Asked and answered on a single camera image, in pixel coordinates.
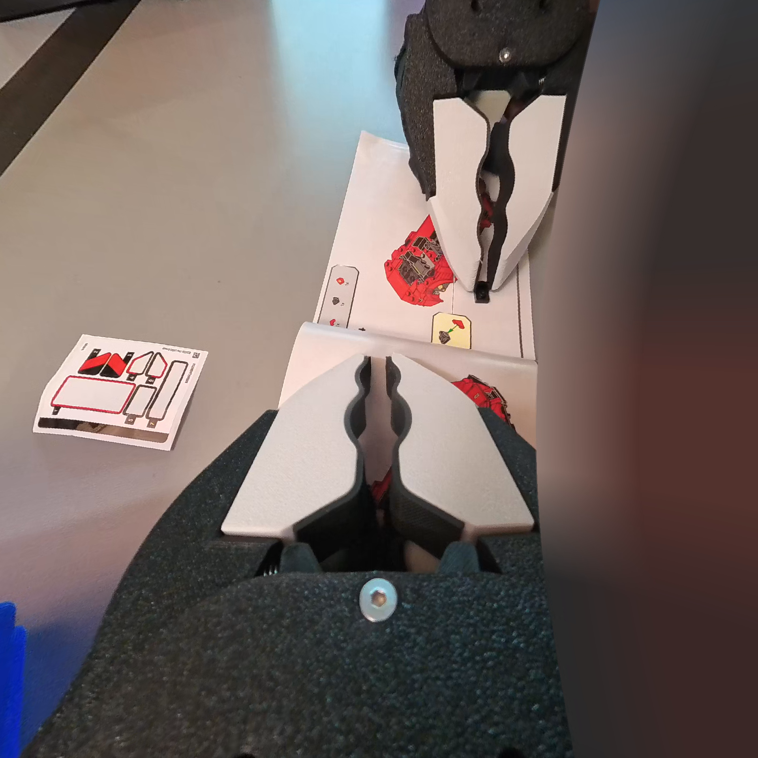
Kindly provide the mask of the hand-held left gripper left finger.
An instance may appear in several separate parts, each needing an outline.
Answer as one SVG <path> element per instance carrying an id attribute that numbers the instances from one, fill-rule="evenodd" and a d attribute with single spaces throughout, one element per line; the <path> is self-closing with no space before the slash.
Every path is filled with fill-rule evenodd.
<path id="1" fill-rule="evenodd" d="M 353 355 L 303 385 L 279 408 L 225 517 L 233 537 L 313 540 L 355 502 L 364 482 L 358 437 L 365 429 L 371 363 Z"/>

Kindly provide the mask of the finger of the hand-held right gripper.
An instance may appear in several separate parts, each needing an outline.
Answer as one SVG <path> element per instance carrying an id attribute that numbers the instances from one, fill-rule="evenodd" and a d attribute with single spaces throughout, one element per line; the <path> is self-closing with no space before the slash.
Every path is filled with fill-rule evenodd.
<path id="1" fill-rule="evenodd" d="M 488 172 L 497 176 L 488 286 L 500 289 L 526 251 L 553 195 L 566 96 L 538 96 L 490 134 Z"/>
<path id="2" fill-rule="evenodd" d="M 482 257 L 480 169 L 490 131 L 510 99 L 505 90 L 484 90 L 473 92 L 473 102 L 433 102 L 435 193 L 429 199 L 430 213 L 441 249 L 465 290 L 475 288 Z"/>

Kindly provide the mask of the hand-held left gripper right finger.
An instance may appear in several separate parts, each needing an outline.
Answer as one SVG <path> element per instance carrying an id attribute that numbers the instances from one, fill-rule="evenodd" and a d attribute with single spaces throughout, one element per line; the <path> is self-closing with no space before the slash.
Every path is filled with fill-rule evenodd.
<path id="1" fill-rule="evenodd" d="M 386 360 L 393 525 L 416 544 L 527 532 L 535 517 L 478 407 L 411 358 Z"/>

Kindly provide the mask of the lego instruction booklet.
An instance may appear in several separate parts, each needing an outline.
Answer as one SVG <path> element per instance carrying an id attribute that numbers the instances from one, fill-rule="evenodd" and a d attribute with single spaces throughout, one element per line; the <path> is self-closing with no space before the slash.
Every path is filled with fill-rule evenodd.
<path id="1" fill-rule="evenodd" d="M 417 230 L 428 208 L 407 165 L 408 149 L 362 133 L 327 273 L 357 270 L 346 327 L 317 315 L 300 328 L 279 403 L 350 355 L 400 353 L 449 381 L 474 374 L 504 396 L 518 433 L 537 445 L 537 363 L 528 257 L 488 304 L 451 284 L 437 306 L 401 300 L 384 263 Z"/>

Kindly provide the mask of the lego sticker sheet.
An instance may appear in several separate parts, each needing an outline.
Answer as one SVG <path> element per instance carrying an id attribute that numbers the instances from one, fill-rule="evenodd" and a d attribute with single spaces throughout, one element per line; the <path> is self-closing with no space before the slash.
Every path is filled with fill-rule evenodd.
<path id="1" fill-rule="evenodd" d="M 33 432 L 171 450 L 207 356 L 84 334 L 44 389 Z"/>

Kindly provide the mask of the blue plastic bin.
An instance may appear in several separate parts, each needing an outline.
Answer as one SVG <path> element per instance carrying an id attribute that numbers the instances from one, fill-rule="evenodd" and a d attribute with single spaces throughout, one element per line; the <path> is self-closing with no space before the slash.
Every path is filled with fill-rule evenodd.
<path id="1" fill-rule="evenodd" d="M 1 603 L 1 757 L 21 753 L 26 630 L 16 624 L 16 606 Z"/>

